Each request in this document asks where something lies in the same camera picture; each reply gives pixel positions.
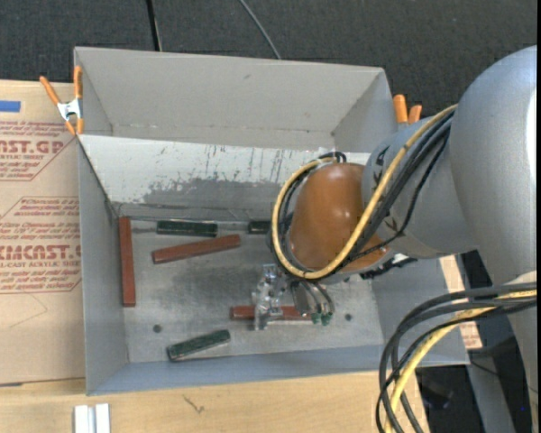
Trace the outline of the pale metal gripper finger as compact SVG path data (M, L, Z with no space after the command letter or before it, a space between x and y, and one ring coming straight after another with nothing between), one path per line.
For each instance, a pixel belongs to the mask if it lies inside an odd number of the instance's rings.
M259 308L278 308L280 306L280 272L276 264L262 266L261 277L252 293L252 304Z
M254 306L253 328L256 331L264 330L270 322L283 317L281 307L266 306L258 304Z

